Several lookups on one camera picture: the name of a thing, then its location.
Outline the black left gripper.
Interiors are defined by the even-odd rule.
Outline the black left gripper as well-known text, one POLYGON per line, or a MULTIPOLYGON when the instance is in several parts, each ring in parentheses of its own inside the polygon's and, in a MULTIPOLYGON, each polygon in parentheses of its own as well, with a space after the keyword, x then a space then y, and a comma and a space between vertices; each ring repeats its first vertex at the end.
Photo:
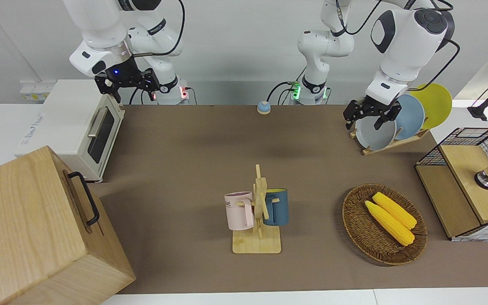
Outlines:
POLYGON ((350 130, 356 120, 366 116, 378 116, 374 123, 374 129, 379 130, 385 122, 393 121, 397 118, 402 106, 398 100, 393 100, 389 105, 383 104, 371 97, 363 100, 351 100, 344 110, 345 127, 350 130))

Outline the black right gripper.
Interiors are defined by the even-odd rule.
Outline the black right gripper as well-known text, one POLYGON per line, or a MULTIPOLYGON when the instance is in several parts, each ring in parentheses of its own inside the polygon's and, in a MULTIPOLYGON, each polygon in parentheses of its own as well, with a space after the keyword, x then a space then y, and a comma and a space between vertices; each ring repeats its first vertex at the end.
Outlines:
POLYGON ((141 71, 135 58, 116 64, 95 76, 97 88, 102 94, 110 94, 117 103, 121 103, 120 88, 138 88, 148 92, 151 102, 155 101, 155 92, 160 83, 152 68, 141 71))

